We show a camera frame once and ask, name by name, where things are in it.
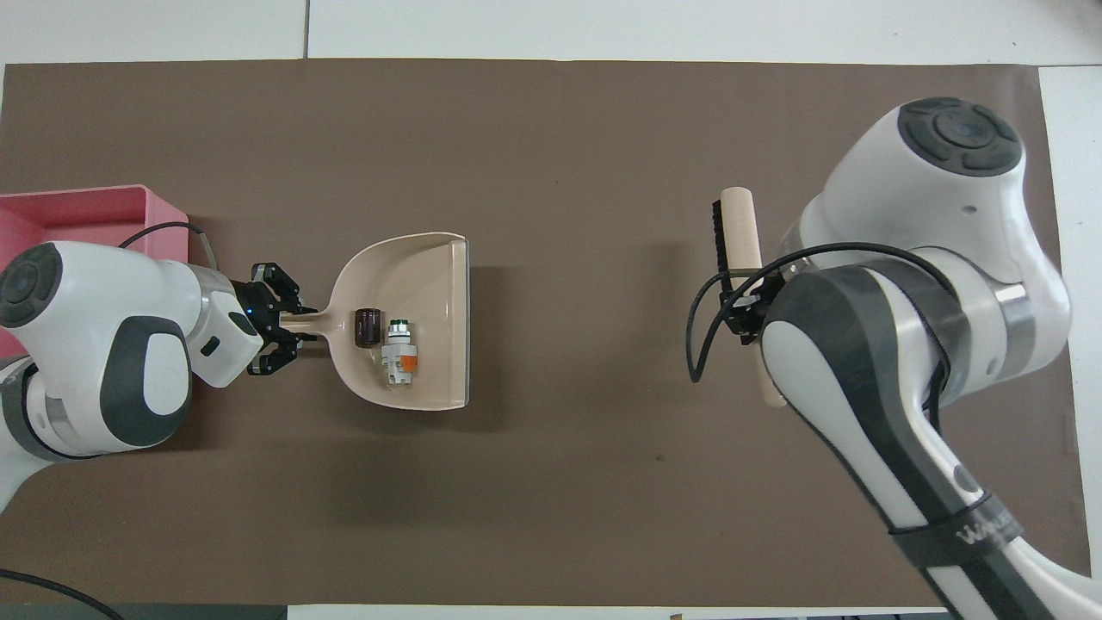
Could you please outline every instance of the pink container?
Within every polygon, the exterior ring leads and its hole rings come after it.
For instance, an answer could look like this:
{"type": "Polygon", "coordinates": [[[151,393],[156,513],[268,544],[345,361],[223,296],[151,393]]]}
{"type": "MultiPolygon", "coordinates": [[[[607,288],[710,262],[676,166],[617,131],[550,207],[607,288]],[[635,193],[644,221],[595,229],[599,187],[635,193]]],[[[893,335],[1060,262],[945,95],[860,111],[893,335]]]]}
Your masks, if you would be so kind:
{"type": "MultiPolygon", "coordinates": [[[[179,208],[144,185],[0,195],[0,269],[24,249],[50,240],[119,244],[163,221],[187,221],[179,208]]],[[[165,228],[130,246],[158,259],[187,261],[187,229],[165,228]]],[[[0,328],[0,358],[24,353],[0,328]]]]}

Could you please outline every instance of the cable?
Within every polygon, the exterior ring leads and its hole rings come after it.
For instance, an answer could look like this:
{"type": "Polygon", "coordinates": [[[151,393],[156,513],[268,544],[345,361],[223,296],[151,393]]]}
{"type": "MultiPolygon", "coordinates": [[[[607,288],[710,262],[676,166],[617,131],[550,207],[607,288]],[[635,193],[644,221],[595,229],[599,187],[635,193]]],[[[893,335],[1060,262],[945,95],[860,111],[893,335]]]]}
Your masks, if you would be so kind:
{"type": "Polygon", "coordinates": [[[145,235],[160,230],[162,228],[187,228],[188,230],[198,235],[199,240],[203,242],[203,250],[207,254],[207,264],[215,271],[218,270],[218,260],[216,260],[214,257],[214,248],[210,247],[210,240],[207,239],[206,232],[204,232],[203,229],[196,226],[195,224],[190,224],[187,221],[164,221],[161,224],[154,224],[148,228],[134,232],[127,240],[120,242],[119,247],[127,247],[130,243],[134,242],[136,240],[144,237],[145,235]]]}
{"type": "Polygon", "coordinates": [[[786,253],[780,258],[769,262],[765,267],[761,267],[754,274],[746,278],[744,282],[735,287],[734,292],[727,300],[720,306],[719,312],[715,314],[715,318],[712,319],[712,325],[709,326],[707,333],[704,335],[704,342],[701,344],[700,357],[696,360],[696,365],[692,363],[692,327],[696,318],[696,307],[700,305],[701,300],[707,293],[707,290],[723,278],[730,276],[730,272],[721,271],[704,282],[696,296],[693,298],[692,304],[689,307],[689,323],[685,326],[685,362],[689,366],[689,379],[693,383],[700,382],[700,378],[704,374],[704,365],[707,362],[707,353],[712,349],[712,341],[715,340],[715,335],[720,330],[720,326],[723,325],[724,319],[731,313],[731,308],[734,306],[735,302],[738,301],[746,291],[749,290],[758,280],[768,275],[769,273],[780,269],[781,267],[788,265],[801,258],[808,258],[810,255],[815,255],[818,253],[827,253],[831,251],[872,251],[876,253],[886,253],[888,255],[895,255],[896,258],[901,258],[909,262],[912,262],[923,271],[930,274],[934,281],[938,282],[943,289],[946,289],[953,298],[959,298],[957,295],[957,289],[953,287],[952,282],[932,262],[918,255],[917,253],[907,251],[905,249],[899,249],[889,244],[873,243],[865,241],[843,241],[817,244],[812,247],[807,247],[803,249],[796,250],[791,253],[786,253]]]}
{"type": "Polygon", "coordinates": [[[26,573],[17,573],[14,570],[8,570],[0,568],[0,578],[10,579],[12,581],[22,581],[24,584],[30,584],[32,586],[39,586],[40,588],[45,588],[47,590],[53,590],[55,592],[65,595],[72,599],[76,599],[88,607],[95,609],[96,611],[102,613],[111,620],[123,620],[122,616],[118,611],[115,611],[107,605],[99,602],[98,600],[91,598],[90,596],[82,592],[80,590],[73,589],[57,581],[51,581],[43,577],[36,577],[34,575],[28,575],[26,573]]]}

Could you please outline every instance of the brown mat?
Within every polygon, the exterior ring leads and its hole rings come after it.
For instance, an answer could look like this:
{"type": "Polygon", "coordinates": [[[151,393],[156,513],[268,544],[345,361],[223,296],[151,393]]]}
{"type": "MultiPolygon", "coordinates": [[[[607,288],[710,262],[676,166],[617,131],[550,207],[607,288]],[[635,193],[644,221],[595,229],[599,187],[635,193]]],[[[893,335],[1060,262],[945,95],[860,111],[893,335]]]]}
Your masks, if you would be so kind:
{"type": "MultiPolygon", "coordinates": [[[[126,601],[936,603],[825,446],[759,404],[733,339],[690,383],[685,312],[715,265],[720,189],[755,192],[771,255],[857,137],[931,95],[1024,135],[1056,255],[1035,69],[293,61],[6,79],[0,191],[145,183],[230,276],[278,261],[314,305],[374,241],[461,232],[474,331],[458,412],[359,401],[321,346],[198,387],[164,446],[25,485],[0,566],[126,601]]],[[[1067,358],[943,420],[1029,541],[1085,570],[1067,358]]]]}

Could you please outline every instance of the beige dustpan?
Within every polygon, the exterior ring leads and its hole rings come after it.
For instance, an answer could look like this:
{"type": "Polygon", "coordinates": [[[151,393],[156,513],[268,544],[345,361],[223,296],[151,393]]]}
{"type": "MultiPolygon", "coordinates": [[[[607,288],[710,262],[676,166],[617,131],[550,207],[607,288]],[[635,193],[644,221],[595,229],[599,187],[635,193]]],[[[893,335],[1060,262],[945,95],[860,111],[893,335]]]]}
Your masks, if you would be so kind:
{"type": "Polygon", "coordinates": [[[466,238],[453,232],[395,237],[345,264],[323,312],[283,315],[280,327],[325,337],[337,374],[361,399],[399,410],[455,410],[467,404],[468,394],[468,279],[466,238]],[[418,348],[412,383],[389,385],[380,349],[356,347],[360,307],[382,309],[383,326],[409,322],[418,348]]]}

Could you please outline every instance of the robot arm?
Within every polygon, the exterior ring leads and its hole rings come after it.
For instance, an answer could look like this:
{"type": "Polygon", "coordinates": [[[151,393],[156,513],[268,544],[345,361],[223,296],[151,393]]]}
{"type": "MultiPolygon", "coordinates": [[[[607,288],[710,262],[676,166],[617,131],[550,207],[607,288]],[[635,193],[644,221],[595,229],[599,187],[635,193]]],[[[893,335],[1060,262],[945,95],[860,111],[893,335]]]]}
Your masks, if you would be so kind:
{"type": "Polygon", "coordinates": [[[168,439],[192,372],[224,388],[264,345],[218,271],[77,241],[0,273],[0,327],[30,355],[0,362],[0,511],[47,465],[168,439]]]}
{"type": "Polygon", "coordinates": [[[981,106],[938,98],[889,112],[786,249],[892,244],[933,263],[951,290],[900,260],[818,254],[768,306],[761,352],[957,617],[1102,618],[1102,584],[1030,547],[927,417],[939,396],[1039,369],[1067,340],[1067,291],[1026,216],[1024,160],[1014,131],[981,106]]]}

